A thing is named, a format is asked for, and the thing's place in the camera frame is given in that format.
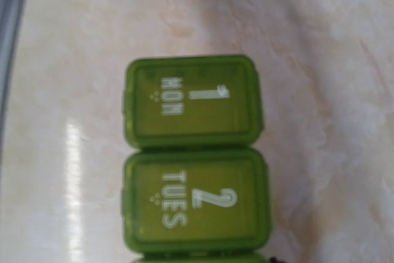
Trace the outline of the green weekly pill organizer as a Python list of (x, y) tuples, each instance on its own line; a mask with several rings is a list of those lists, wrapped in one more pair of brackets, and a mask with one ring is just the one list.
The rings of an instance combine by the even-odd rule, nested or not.
[(272, 230), (260, 84), (245, 55), (138, 59), (126, 71), (126, 246), (141, 262), (263, 262)]

